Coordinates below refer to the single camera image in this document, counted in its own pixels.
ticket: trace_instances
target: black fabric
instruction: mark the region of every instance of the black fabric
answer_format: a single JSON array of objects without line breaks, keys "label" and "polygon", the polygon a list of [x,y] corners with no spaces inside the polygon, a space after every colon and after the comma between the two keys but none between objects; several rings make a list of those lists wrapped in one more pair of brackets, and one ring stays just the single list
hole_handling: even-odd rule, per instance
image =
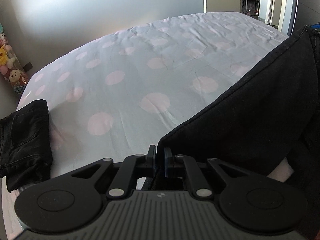
[{"label": "black fabric", "polygon": [[0,177],[9,192],[50,178],[49,111],[36,100],[0,120]]},{"label": "black fabric", "polygon": [[266,55],[234,86],[158,144],[153,183],[164,184],[164,147],[203,162],[216,157],[268,175],[287,157],[288,184],[308,199],[299,232],[320,228],[320,115],[318,72],[308,31],[300,29]]}]

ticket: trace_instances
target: bed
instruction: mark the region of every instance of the bed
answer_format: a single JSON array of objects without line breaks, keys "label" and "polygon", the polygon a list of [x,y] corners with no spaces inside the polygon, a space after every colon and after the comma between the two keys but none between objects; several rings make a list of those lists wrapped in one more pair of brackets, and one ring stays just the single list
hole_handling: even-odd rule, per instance
[{"label": "bed", "polygon": [[[18,109],[45,99],[50,111],[51,176],[110,157],[146,154],[150,144],[235,84],[287,38],[235,12],[167,18],[91,41],[36,73]],[[290,173],[285,160],[270,175]],[[19,190],[2,180],[8,239],[22,231]]]}]

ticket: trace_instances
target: black jeans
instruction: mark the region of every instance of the black jeans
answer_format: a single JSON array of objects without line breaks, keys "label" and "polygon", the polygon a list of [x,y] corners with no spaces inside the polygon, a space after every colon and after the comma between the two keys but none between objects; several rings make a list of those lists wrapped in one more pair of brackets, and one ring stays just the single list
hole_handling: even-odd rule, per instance
[{"label": "black jeans", "polygon": [[0,177],[9,192],[50,178],[49,111],[36,100],[0,120]]}]

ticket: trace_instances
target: silver screw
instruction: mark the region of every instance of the silver screw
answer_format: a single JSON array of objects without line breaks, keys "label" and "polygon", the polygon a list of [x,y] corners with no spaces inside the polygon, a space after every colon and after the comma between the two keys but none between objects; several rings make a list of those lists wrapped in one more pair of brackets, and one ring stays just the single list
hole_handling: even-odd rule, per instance
[{"label": "silver screw", "polygon": [[212,195],[212,191],[207,188],[201,188],[196,191],[199,197],[209,197]]},{"label": "silver screw", "polygon": [[120,188],[113,188],[109,190],[109,195],[112,197],[120,197],[124,194],[124,190]]}]

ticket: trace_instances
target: ribbed gray surface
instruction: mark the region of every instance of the ribbed gray surface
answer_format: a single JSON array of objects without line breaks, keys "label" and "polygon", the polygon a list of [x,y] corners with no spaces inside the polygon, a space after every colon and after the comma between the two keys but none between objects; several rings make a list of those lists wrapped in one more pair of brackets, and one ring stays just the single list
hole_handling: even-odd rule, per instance
[{"label": "ribbed gray surface", "polygon": [[255,236],[229,225],[210,202],[186,191],[134,191],[108,204],[91,225],[73,233],[45,236],[25,231],[18,240],[302,240],[296,232]]}]

